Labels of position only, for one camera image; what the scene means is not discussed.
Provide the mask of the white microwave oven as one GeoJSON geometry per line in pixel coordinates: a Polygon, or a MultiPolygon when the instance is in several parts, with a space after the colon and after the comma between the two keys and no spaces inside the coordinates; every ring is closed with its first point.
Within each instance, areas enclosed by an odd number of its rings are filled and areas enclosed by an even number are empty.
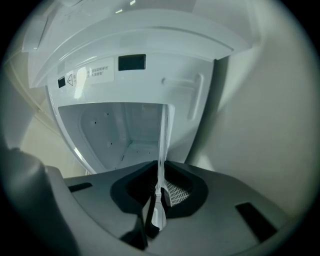
{"type": "Polygon", "coordinates": [[[31,89],[91,174],[159,158],[184,162],[215,61],[253,44],[250,0],[44,0],[22,50],[31,89]]]}

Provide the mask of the clear glass plate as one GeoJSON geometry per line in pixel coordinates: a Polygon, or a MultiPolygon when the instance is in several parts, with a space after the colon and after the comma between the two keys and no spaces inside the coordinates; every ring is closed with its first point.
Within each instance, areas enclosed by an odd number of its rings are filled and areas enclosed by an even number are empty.
{"type": "Polygon", "coordinates": [[[155,206],[151,223],[162,231],[167,225],[166,210],[171,207],[170,192],[165,179],[165,161],[168,154],[171,136],[170,106],[162,105],[161,122],[158,140],[157,183],[155,185],[155,206]]]}

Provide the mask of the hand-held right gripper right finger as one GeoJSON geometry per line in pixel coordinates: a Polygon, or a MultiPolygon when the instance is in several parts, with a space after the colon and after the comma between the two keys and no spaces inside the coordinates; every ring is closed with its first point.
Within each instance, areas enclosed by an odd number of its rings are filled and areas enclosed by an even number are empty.
{"type": "Polygon", "coordinates": [[[167,162],[165,177],[190,194],[166,211],[149,252],[261,252],[288,221],[276,204],[229,175],[167,162]]]}

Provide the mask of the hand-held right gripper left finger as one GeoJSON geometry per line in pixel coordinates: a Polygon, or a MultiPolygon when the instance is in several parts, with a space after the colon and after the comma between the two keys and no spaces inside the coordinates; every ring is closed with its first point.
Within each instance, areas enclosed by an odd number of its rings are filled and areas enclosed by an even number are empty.
{"type": "Polygon", "coordinates": [[[145,240],[146,205],[155,192],[157,161],[64,179],[85,212],[121,240],[145,240]]]}

